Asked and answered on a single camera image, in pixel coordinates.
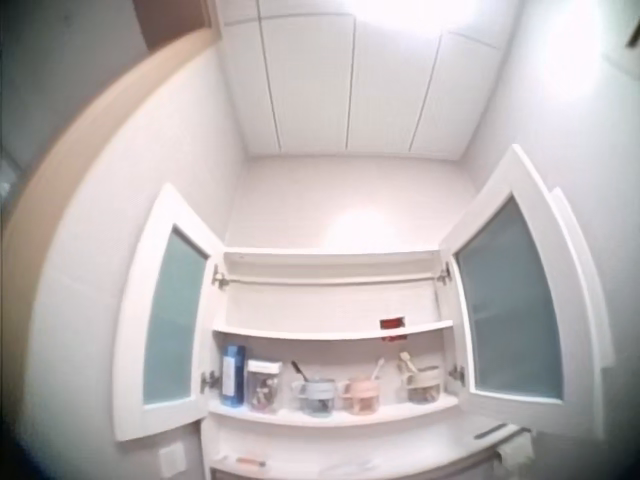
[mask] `cabinet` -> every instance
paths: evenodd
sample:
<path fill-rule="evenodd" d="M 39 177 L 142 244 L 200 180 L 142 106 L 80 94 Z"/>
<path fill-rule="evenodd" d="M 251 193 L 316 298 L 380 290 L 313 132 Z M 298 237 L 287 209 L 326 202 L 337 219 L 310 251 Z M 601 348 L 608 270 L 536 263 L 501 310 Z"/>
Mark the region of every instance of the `cabinet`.
<path fill-rule="evenodd" d="M 380 330 L 391 317 L 404 326 Z M 312 418 L 288 389 L 273 416 L 226 407 L 210 372 L 228 343 L 338 380 L 384 357 L 381 408 Z M 602 438 L 601 375 L 614 361 L 578 224 L 518 146 L 440 244 L 419 251 L 226 248 L 167 185 L 132 262 L 115 349 L 118 440 L 200 420 L 207 471 L 268 479 L 439 472 L 521 427 Z M 402 351 L 450 372 L 435 403 L 402 397 Z M 148 396 L 162 374 L 175 388 Z M 283 384 L 295 379 L 286 368 Z"/>

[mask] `shelf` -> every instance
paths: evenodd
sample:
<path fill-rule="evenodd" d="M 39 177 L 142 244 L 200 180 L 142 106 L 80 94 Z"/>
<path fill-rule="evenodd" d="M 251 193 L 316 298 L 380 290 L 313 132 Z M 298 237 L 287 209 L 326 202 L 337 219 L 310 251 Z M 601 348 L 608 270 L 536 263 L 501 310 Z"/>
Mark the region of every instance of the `shelf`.
<path fill-rule="evenodd" d="M 381 448 L 371 459 L 359 452 L 353 453 L 353 445 L 345 443 L 344 461 L 351 458 L 352 465 L 343 463 L 340 466 L 339 456 L 329 459 L 319 455 L 316 464 L 295 454 L 272 452 L 267 458 L 267 466 L 262 469 L 238 465 L 234 461 L 235 455 L 224 450 L 223 455 L 212 458 L 209 465 L 235 475 L 265 480 L 390 480 L 426 472 L 429 472 L 428 478 L 449 477 L 459 471 L 461 462 L 469 465 L 469 462 L 475 464 L 493 458 L 495 447 L 521 431 L 520 427 L 507 425 L 481 439 L 474 438 L 497 423 L 484 417 L 453 412 L 430 426 L 408 431 L 407 443 L 397 448 L 396 437 L 380 439 Z"/>
<path fill-rule="evenodd" d="M 370 338 L 395 337 L 398 335 L 411 335 L 415 333 L 431 332 L 453 327 L 451 320 L 441 322 L 424 323 L 392 330 L 369 330 L 362 332 L 274 332 L 269 330 L 253 330 L 248 328 L 230 327 L 220 325 L 213 328 L 214 332 L 245 335 L 248 337 L 277 338 L 281 340 L 366 340 Z"/>
<path fill-rule="evenodd" d="M 209 402 L 209 411 L 215 415 L 246 420 L 249 422 L 270 423 L 274 425 L 287 425 L 291 427 L 357 427 L 360 425 L 374 425 L 379 423 L 396 422 L 408 418 L 421 417 L 431 413 L 446 410 L 458 405 L 458 399 L 453 395 L 442 394 L 440 399 L 429 405 L 414 405 L 412 403 L 399 403 L 396 405 L 386 405 L 373 415 L 351 415 L 345 411 L 335 411 L 328 418 L 314 418 L 305 415 L 299 410 L 280 410 L 275 415 L 256 413 L 246 406 L 240 408 L 230 408 L 222 405 L 219 400 Z"/>
<path fill-rule="evenodd" d="M 227 248 L 225 260 L 262 265 L 357 265 L 431 260 L 437 247 L 417 250 L 348 252 L 321 249 Z"/>
<path fill-rule="evenodd" d="M 396 252 L 228 249 L 233 283 L 266 285 L 361 285 L 433 280 L 440 272 L 437 249 Z"/>

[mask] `beige cup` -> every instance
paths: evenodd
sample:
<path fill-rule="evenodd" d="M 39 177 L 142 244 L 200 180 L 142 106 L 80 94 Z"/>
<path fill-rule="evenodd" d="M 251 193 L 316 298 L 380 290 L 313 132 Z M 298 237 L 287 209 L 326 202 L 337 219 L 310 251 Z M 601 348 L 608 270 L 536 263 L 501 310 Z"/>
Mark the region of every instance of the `beige cup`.
<path fill-rule="evenodd" d="M 340 384 L 345 409 L 353 415 L 372 415 L 380 407 L 380 385 L 369 378 L 352 378 Z"/>

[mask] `ceiling panel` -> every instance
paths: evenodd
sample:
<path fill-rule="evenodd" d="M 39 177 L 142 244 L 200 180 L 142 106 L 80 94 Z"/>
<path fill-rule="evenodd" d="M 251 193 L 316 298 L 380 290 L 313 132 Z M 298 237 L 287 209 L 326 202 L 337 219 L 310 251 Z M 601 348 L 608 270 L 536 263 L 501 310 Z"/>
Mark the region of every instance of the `ceiling panel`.
<path fill-rule="evenodd" d="M 350 13 L 349 0 L 260 0 L 263 17 Z"/>
<path fill-rule="evenodd" d="M 344 150 L 353 26 L 352 17 L 332 15 L 263 21 L 283 152 Z"/>
<path fill-rule="evenodd" d="M 222 23 L 229 25 L 258 18 L 256 0 L 215 0 Z"/>
<path fill-rule="evenodd" d="M 252 155 L 278 153 L 258 23 L 225 27 L 224 45 L 229 85 L 247 149 Z"/>
<path fill-rule="evenodd" d="M 412 153 L 457 160 L 495 83 L 502 52 L 447 34 L 436 62 Z"/>
<path fill-rule="evenodd" d="M 473 19 L 453 32 L 504 48 L 518 12 L 520 0 L 480 0 Z"/>
<path fill-rule="evenodd" d="M 350 151 L 409 151 L 437 45 L 437 38 L 357 23 Z"/>

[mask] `cabinet door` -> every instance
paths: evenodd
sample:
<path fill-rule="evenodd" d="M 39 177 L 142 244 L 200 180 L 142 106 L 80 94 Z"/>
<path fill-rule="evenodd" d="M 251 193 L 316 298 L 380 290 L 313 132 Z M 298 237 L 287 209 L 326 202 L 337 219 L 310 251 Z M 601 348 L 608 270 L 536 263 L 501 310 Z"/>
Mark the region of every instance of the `cabinet door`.
<path fill-rule="evenodd" d="M 135 251 L 120 307 L 113 364 L 117 440 L 204 418 L 217 352 L 212 284 L 224 247 L 171 185 L 163 187 Z"/>
<path fill-rule="evenodd" d="M 441 244 L 463 408 L 547 432 L 603 435 L 588 252 L 575 243 L 512 146 Z"/>

